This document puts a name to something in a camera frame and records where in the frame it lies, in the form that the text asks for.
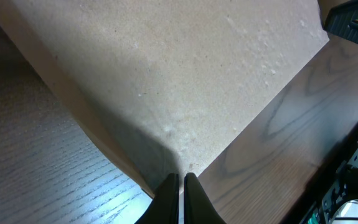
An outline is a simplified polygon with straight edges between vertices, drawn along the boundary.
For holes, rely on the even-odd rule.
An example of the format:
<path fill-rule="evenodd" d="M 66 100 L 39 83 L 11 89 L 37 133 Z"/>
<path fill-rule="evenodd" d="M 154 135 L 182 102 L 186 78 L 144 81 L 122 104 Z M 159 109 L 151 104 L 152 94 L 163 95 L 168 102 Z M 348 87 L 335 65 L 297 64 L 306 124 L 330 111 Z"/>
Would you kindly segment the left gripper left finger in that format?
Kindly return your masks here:
<path fill-rule="evenodd" d="M 179 175 L 170 173 L 159 185 L 155 197 L 136 224 L 178 224 Z"/>

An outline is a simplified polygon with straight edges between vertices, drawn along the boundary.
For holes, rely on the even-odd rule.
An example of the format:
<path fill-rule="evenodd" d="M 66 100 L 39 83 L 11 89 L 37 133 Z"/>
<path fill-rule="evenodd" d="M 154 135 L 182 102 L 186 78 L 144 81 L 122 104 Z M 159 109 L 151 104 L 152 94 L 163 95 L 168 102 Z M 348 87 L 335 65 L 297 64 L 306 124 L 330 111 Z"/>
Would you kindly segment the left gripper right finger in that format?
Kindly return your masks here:
<path fill-rule="evenodd" d="M 184 223 L 225 224 L 194 173 L 184 178 Z"/>

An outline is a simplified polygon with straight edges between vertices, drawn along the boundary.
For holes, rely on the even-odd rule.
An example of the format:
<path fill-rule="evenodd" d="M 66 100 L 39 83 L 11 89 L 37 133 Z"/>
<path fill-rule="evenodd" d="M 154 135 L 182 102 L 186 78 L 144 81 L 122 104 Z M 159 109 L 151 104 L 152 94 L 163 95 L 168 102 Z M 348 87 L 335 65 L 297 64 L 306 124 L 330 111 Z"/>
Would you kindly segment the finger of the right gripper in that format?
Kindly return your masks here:
<path fill-rule="evenodd" d="M 332 8 L 324 23 L 324 30 L 358 44 L 358 0 Z"/>

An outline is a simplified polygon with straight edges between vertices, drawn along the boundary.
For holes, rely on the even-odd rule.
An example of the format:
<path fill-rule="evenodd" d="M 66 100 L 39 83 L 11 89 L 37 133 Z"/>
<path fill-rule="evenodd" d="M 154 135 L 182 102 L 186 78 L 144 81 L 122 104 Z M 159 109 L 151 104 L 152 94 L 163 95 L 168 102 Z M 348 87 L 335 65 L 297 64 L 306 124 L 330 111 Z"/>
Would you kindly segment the brown cardboard box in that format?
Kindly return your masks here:
<path fill-rule="evenodd" d="M 316 0 L 0 0 L 0 26 L 149 194 L 205 170 L 329 40 Z"/>

